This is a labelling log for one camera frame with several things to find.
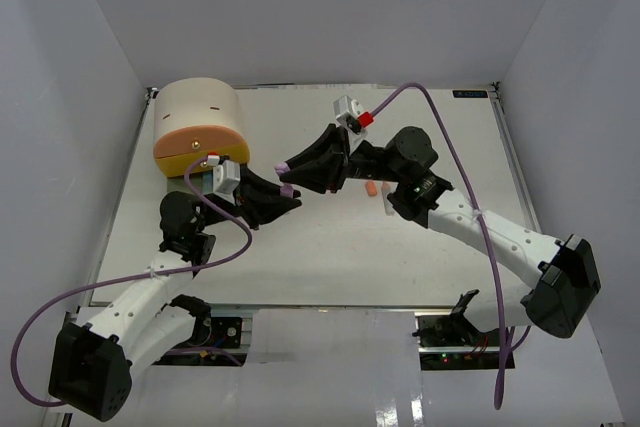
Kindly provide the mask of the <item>purple highlighter body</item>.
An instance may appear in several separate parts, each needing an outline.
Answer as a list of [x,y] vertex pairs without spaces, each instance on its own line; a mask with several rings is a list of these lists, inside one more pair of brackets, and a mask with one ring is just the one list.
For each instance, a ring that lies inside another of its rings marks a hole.
[[293,198],[295,189],[291,185],[283,185],[280,188],[280,195],[283,197]]

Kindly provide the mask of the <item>purple highlighter cap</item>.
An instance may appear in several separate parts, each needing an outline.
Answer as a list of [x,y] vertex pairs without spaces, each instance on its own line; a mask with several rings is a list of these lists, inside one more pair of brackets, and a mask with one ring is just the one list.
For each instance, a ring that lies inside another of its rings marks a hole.
[[274,170],[278,176],[283,175],[290,171],[290,168],[286,162],[279,162],[274,166]]

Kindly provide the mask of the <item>grey-green bottom drawer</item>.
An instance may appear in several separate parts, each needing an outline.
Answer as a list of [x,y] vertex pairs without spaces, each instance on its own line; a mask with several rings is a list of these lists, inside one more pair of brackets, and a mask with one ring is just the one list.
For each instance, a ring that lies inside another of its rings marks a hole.
[[[193,173],[190,176],[190,182],[194,188],[203,195],[213,193],[213,175],[211,171]],[[185,183],[183,176],[171,177],[166,180],[166,192],[183,192],[192,194],[193,190]]]

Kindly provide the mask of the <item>orange top drawer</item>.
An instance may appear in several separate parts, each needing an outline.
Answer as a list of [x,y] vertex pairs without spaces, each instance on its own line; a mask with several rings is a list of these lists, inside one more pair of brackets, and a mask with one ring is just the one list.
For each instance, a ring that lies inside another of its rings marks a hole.
[[220,126],[205,125],[171,131],[154,144],[155,158],[174,157],[193,152],[216,152],[229,155],[240,163],[248,162],[250,151],[244,137],[237,131]]

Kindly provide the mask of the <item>yellow drawer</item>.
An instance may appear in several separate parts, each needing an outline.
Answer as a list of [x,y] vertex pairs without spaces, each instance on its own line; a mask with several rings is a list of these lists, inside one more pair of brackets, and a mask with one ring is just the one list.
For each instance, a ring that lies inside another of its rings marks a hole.
[[160,154],[154,152],[154,159],[159,170],[167,177],[183,176],[187,168],[197,160],[208,154],[226,155],[232,161],[239,164],[248,163],[250,151],[246,144],[230,145],[225,147],[209,147],[202,151],[192,151],[182,154]]

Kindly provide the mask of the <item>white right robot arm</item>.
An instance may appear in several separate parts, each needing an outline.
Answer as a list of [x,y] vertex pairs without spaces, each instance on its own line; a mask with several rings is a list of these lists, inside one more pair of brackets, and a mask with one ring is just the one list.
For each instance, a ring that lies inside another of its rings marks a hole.
[[591,244],[576,235],[561,241],[474,208],[465,195],[434,174],[438,155],[427,133],[404,127],[383,147],[354,141],[335,124],[300,154],[276,166],[283,183],[319,194],[339,191],[346,180],[395,184],[387,194],[404,220],[452,237],[487,255],[520,279],[524,291],[504,305],[514,324],[571,337],[601,289]]

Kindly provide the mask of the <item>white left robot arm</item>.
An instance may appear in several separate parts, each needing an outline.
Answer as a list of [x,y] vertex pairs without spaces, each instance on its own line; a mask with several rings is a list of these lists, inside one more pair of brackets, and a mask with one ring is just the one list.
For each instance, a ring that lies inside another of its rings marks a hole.
[[213,170],[213,191],[167,193],[159,207],[162,242],[140,280],[82,325],[56,338],[49,394],[106,422],[123,407],[133,381],[176,346],[194,348],[211,334],[211,308],[185,294],[195,267],[216,242],[205,228],[242,219],[254,231],[301,204],[300,193],[226,162]]

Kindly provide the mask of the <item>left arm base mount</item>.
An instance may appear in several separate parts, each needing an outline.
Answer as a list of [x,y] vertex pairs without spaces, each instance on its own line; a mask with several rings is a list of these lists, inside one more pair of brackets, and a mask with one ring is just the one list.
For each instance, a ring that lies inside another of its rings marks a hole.
[[210,317],[196,322],[194,335],[156,364],[190,367],[241,367],[246,361],[241,317]]

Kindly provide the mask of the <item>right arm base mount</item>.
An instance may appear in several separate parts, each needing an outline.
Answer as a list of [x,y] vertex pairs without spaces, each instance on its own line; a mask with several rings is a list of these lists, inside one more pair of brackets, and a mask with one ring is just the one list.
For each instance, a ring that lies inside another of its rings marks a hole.
[[412,333],[422,372],[497,370],[497,329],[482,333],[449,315],[418,315]]

